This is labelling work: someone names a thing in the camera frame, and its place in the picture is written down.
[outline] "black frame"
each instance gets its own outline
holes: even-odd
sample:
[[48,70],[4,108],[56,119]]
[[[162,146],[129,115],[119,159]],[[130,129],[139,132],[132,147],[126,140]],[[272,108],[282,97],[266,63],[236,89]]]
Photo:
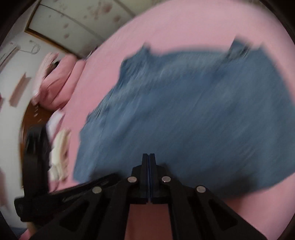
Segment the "black frame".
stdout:
[[61,198],[67,192],[71,201],[77,193],[65,189],[37,197],[25,194],[15,199],[15,208],[21,219],[34,220],[38,215],[38,220],[45,220],[31,240],[124,240],[130,204],[149,201],[168,204],[173,240],[266,240],[204,186],[182,185],[167,169],[156,165],[154,154],[143,154],[142,164],[132,169],[131,177],[114,180],[113,176],[106,176],[90,182],[90,189],[77,185],[80,197],[67,208],[66,202],[57,203],[53,210],[64,210],[53,219],[47,218],[52,210],[46,210],[52,207],[52,197]]
[[[260,0],[271,10],[283,24],[295,43],[295,2],[290,0]],[[0,44],[3,43],[9,30],[16,20],[35,2],[35,0],[10,0],[1,8],[0,14]],[[9,234],[8,225],[0,213],[0,236]],[[279,240],[293,240],[295,236],[295,215]]]

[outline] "pink fabric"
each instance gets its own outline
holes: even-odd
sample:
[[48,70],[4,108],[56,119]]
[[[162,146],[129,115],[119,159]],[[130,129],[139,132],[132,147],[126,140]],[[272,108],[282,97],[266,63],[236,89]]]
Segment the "pink fabric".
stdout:
[[76,61],[77,58],[75,55],[67,54],[61,59],[58,66],[44,79],[40,86],[40,105],[50,109],[50,104],[64,86]]
[[52,62],[56,60],[58,53],[48,53],[43,59],[33,82],[33,93],[31,102],[33,105],[39,103],[40,100],[40,86],[48,74],[48,69]]
[[[91,112],[119,77],[123,59],[133,55],[144,43],[156,52],[176,49],[214,47],[227,50],[239,36],[254,46],[263,44],[274,60],[295,98],[295,46],[280,22],[262,9],[230,0],[171,0],[147,11],[119,29],[87,60],[76,89],[65,106],[61,128],[71,129],[69,172],[59,189],[77,184],[72,179],[79,132]],[[227,201],[244,219],[269,240],[277,239],[295,212],[295,174],[264,191]],[[161,214],[167,207],[157,206]],[[139,219],[140,209],[143,219]],[[163,226],[161,215],[150,219],[152,207],[130,208],[126,239],[160,239],[151,237],[154,229]],[[165,237],[171,239],[166,225]]]
[[29,230],[26,230],[19,238],[19,240],[28,240],[32,235],[30,234]]
[[50,103],[49,105],[46,105],[47,109],[55,110],[55,109],[63,108],[67,104],[67,102],[70,100],[75,90],[78,80],[80,79],[80,76],[83,72],[85,64],[86,64],[85,60],[79,60],[78,62],[76,62],[69,78],[66,80],[65,84],[62,86],[62,89],[60,90],[60,92],[54,98],[52,103]]

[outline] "metal screw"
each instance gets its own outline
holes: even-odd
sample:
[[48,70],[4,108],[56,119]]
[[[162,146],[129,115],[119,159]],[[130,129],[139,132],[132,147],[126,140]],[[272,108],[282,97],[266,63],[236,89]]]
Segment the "metal screw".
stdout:
[[101,187],[94,187],[94,188],[92,189],[92,192],[93,192],[94,194],[101,193],[101,191],[102,191]]
[[170,182],[170,181],[171,181],[171,177],[169,177],[169,176],[164,176],[164,177],[162,177],[162,181],[163,181],[163,182]]
[[197,191],[199,193],[204,193],[204,192],[206,192],[206,188],[204,186],[197,186]]
[[127,178],[127,180],[128,180],[128,182],[130,182],[130,183],[134,183],[134,182],[136,182],[136,181],[137,181],[137,178],[136,178],[136,177],[133,177],[133,176],[131,176],[131,177]]

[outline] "white wall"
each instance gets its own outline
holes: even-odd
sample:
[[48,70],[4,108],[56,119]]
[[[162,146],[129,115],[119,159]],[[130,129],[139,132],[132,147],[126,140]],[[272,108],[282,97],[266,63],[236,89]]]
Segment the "white wall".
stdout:
[[[40,51],[36,55],[17,51],[0,73],[0,93],[4,98],[3,104],[0,107],[0,169],[4,173],[8,202],[0,210],[8,224],[14,227],[26,226],[25,223],[20,221],[15,212],[14,199],[24,195],[21,189],[19,130],[23,115],[30,102],[32,81],[41,61],[48,52],[60,52],[60,57],[64,56],[61,50],[23,32],[30,14],[26,12],[24,15],[25,17],[21,17],[21,21],[16,23],[18,26],[14,26],[13,33],[19,33],[15,36],[11,33],[8,35],[8,38],[16,42],[20,49],[25,51],[32,49],[34,43],[30,43],[29,40],[33,40],[41,46]],[[8,102],[9,97],[25,72],[27,73],[26,76],[32,79],[27,85],[17,107],[11,107]]]

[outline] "wooden headboard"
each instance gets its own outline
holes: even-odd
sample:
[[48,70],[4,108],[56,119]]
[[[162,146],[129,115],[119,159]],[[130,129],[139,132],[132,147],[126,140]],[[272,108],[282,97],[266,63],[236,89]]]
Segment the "wooden headboard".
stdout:
[[24,148],[26,145],[26,136],[28,129],[35,124],[45,124],[51,115],[52,111],[46,110],[40,106],[33,106],[33,104],[29,103],[24,117],[22,119],[22,126],[19,133],[19,149],[20,149],[20,160],[21,166],[24,155]]

